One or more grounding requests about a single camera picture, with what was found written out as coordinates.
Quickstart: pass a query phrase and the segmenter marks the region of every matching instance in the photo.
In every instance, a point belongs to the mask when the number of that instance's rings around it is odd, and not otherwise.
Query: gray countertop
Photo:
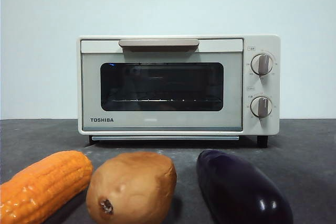
[[[2,120],[1,183],[18,171],[58,151],[79,150],[94,168],[122,152],[153,151],[169,156],[177,184],[167,223],[214,223],[197,184],[195,162],[206,148],[233,153],[259,167],[287,196],[297,224],[336,223],[336,119],[281,120],[280,133],[268,148],[256,137],[237,142],[116,142],[88,145],[77,120]],[[86,210],[86,192],[63,206],[45,223],[94,223]]]

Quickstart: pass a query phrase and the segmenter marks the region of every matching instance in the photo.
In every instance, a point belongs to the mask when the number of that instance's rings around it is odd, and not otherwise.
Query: timer knob
[[[259,54],[254,56],[251,62],[251,68],[254,73],[264,76],[271,72],[273,67],[272,58],[268,54]]]
[[[257,97],[251,102],[250,108],[255,116],[265,118],[272,111],[272,103],[266,97]]]

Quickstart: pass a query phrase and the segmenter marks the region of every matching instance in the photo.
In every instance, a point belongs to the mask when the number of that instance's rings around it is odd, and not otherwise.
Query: oven door
[[[83,131],[242,130],[241,39],[148,41],[81,42]]]

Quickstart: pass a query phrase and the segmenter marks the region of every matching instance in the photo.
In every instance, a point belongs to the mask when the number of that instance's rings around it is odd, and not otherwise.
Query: toshiba logo
[[[91,122],[100,123],[100,122],[114,122],[113,118],[90,118]]]

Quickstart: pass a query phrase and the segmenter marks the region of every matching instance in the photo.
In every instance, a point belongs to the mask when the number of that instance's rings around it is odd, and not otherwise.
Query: oven window
[[[105,111],[219,111],[222,64],[104,63],[100,68]]]

